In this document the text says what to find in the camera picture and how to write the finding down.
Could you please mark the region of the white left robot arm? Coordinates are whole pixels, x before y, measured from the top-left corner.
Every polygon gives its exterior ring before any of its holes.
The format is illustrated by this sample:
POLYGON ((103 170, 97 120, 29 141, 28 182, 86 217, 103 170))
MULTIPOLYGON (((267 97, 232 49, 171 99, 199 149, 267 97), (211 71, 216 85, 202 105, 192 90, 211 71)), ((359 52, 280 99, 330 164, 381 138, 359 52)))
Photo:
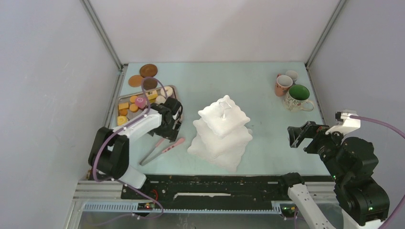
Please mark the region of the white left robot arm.
POLYGON ((181 127, 182 112, 180 101, 169 97, 162 104, 150 104, 146 111, 123 125, 114 129, 100 128, 88 158, 93 176, 96 177, 96 173, 100 171, 108 178, 132 186, 132 192, 138 198, 147 198, 151 186, 145 182, 146 176, 129 164, 130 139, 137 140, 150 134, 174 142, 181 127))

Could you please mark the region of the pink-tipped metal tongs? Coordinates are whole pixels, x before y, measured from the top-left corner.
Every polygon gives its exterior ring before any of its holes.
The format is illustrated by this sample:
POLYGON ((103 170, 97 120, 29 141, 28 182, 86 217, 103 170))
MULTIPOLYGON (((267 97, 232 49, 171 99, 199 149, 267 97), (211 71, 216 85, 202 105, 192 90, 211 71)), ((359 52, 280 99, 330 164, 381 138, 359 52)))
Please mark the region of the pink-tipped metal tongs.
POLYGON ((146 155, 139 161, 139 165, 144 166, 144 165, 152 162, 153 160, 155 160, 156 158, 158 158, 162 154, 165 154, 165 153, 169 152, 170 150, 174 149, 175 147, 180 146, 182 143, 185 142, 185 138, 181 137, 178 140, 176 140, 174 143, 172 143, 171 145, 167 146, 166 148, 159 149, 159 146, 164 141, 166 141, 166 139, 161 138, 155 144, 154 148, 152 148, 148 153, 146 153, 146 155))

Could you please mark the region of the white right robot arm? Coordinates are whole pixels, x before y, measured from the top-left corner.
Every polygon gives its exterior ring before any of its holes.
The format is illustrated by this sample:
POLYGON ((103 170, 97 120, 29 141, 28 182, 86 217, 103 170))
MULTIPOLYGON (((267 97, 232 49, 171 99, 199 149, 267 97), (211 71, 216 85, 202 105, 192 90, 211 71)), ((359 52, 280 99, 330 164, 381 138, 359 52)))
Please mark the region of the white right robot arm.
POLYGON ((301 127, 289 126, 289 146, 297 148, 305 138, 310 138, 312 141, 304 151, 319 155, 332 176, 337 201, 347 215, 346 222, 354 228, 376 228, 386 222, 390 200, 372 178, 379 163, 373 144, 358 137, 345 138, 359 127, 349 120, 332 127, 312 121, 301 127))

